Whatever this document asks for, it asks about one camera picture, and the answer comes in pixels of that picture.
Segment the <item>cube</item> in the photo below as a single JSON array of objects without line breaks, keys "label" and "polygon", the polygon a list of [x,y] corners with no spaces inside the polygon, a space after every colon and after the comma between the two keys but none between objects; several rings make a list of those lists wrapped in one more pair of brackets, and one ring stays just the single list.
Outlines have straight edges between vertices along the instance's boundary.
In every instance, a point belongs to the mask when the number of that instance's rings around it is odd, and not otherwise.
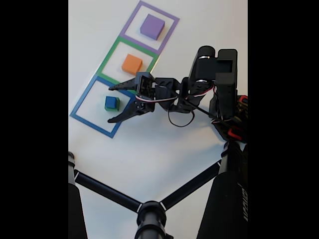
[{"label": "cube", "polygon": [[122,70],[132,75],[136,75],[136,73],[140,70],[142,63],[142,59],[128,54],[122,65]]},{"label": "cube", "polygon": [[119,111],[120,99],[117,97],[106,96],[104,108],[106,111]]},{"label": "cube", "polygon": [[148,14],[141,26],[141,34],[157,40],[163,30],[165,21]]}]

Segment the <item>purple square outline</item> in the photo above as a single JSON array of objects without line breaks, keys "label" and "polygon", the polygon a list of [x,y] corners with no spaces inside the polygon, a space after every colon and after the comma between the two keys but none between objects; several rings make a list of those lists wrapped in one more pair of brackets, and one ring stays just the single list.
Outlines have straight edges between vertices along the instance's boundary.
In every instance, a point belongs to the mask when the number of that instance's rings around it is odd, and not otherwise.
[{"label": "purple square outline", "polygon": [[[167,16],[167,17],[169,17],[169,18],[171,18],[171,19],[174,20],[173,25],[172,25],[172,26],[170,27],[170,29],[168,30],[168,33],[167,33],[167,35],[165,36],[165,38],[164,38],[163,42],[161,43],[161,45],[160,45],[160,47],[159,47],[158,50],[156,50],[156,49],[154,49],[154,48],[152,48],[152,47],[150,47],[150,46],[147,46],[147,45],[145,45],[144,43],[141,43],[140,41],[137,41],[137,40],[135,40],[135,39],[133,39],[133,38],[131,38],[131,37],[125,35],[126,30],[129,28],[131,22],[133,21],[133,19],[134,19],[136,13],[139,11],[139,9],[141,8],[141,6],[145,6],[145,7],[149,8],[149,9],[152,9],[152,10],[154,10],[154,11],[157,11],[158,13],[160,13],[160,14],[162,14],[162,15],[164,15],[164,16]],[[127,40],[129,40],[129,41],[131,41],[131,42],[133,42],[133,43],[135,43],[135,44],[137,44],[137,45],[139,45],[139,46],[141,46],[141,47],[147,49],[147,50],[150,50],[151,52],[154,52],[154,53],[160,55],[160,53],[163,51],[163,49],[164,49],[164,47],[165,47],[165,45],[166,45],[168,39],[170,38],[171,34],[173,33],[173,31],[174,31],[174,29],[175,29],[175,27],[176,27],[178,21],[179,21],[179,18],[178,18],[178,17],[173,16],[173,15],[171,15],[171,14],[169,14],[169,13],[163,11],[163,10],[160,10],[160,9],[158,9],[157,7],[154,7],[154,6],[152,6],[152,5],[150,5],[150,4],[146,3],[146,2],[139,1],[138,5],[137,5],[136,8],[134,9],[134,11],[133,11],[132,15],[130,16],[129,20],[128,20],[127,23],[124,25],[124,27],[123,27],[122,31],[120,32],[120,35],[119,35],[119,36],[121,36],[121,37],[123,37],[123,38],[125,38],[125,39],[127,39]]]}]

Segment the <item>tripod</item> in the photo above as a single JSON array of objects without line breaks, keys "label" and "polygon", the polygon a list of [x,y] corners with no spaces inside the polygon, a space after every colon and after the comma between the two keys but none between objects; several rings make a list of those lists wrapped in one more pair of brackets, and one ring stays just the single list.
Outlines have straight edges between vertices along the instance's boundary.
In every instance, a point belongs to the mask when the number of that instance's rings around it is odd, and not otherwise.
[{"label": "tripod", "polygon": [[135,239],[173,239],[165,232],[165,212],[215,178],[208,197],[197,239],[247,238],[248,194],[243,177],[247,164],[238,143],[228,141],[222,159],[181,186],[160,202],[141,203],[78,170],[74,170],[74,155],[69,152],[69,239],[87,238],[78,183],[103,197],[135,212],[138,229]]}]

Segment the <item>purple cube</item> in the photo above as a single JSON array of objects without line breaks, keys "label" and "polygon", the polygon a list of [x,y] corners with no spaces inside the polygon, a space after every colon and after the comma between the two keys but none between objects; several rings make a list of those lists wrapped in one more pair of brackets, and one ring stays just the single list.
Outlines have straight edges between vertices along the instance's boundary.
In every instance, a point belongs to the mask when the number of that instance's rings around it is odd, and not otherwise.
[{"label": "purple cube", "polygon": [[159,38],[161,31],[164,28],[164,25],[164,20],[148,14],[141,26],[141,34],[148,36],[154,40],[157,40]]}]

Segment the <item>orange cube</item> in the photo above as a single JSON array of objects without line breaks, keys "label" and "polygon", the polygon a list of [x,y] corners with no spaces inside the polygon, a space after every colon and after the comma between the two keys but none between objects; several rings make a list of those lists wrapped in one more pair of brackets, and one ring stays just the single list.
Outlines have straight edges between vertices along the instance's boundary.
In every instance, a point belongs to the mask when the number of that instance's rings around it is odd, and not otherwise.
[{"label": "orange cube", "polygon": [[122,70],[132,75],[136,75],[136,73],[140,70],[142,63],[142,59],[128,54],[122,65]]}]

